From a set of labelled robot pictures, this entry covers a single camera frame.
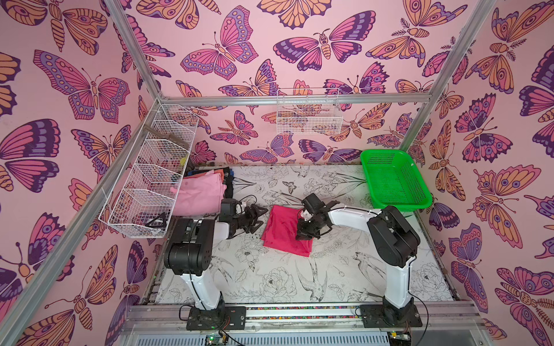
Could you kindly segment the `magenta t-shirt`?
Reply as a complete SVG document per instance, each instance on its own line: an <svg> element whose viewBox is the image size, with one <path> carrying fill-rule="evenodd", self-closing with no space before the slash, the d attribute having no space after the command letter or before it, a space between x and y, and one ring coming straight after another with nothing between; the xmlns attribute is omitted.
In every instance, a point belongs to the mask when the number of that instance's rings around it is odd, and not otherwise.
<svg viewBox="0 0 554 346"><path fill-rule="evenodd" d="M261 240L263 246L287 252L293 255L309 257L312 252L312 240L298 240L298 221L300 209L273 206Z"/></svg>

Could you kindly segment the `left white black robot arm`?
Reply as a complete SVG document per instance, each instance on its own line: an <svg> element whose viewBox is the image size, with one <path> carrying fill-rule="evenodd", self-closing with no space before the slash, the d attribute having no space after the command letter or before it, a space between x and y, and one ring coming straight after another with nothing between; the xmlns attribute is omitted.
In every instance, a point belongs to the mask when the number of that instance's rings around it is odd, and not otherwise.
<svg viewBox="0 0 554 346"><path fill-rule="evenodd" d="M234 239L240 230L254 234L263 225L261 216L268 209L255 203L245 205L239 200L225 198L216 216L204 219L180 217L173 223L164 251L164 266L182 279L192 294L187 329L218 331L245 328L244 308L228 308L223 293L216 287L210 271L214 245Z"/></svg>

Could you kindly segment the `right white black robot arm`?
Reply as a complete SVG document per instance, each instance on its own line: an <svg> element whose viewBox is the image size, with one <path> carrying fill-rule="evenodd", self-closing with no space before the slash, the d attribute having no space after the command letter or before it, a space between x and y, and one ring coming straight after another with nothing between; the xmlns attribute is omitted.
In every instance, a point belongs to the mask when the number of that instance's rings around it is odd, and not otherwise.
<svg viewBox="0 0 554 346"><path fill-rule="evenodd" d="M420 314L410 293L411 264L417 257L421 239L394 206L362 209L343 206L338 201L324 203L310 194L302 200L297 239L320 239L323 229L345 226L368 233L380 259L386 264L386 288L382 303L365 304L359 314L366 328L422 327Z"/></svg>

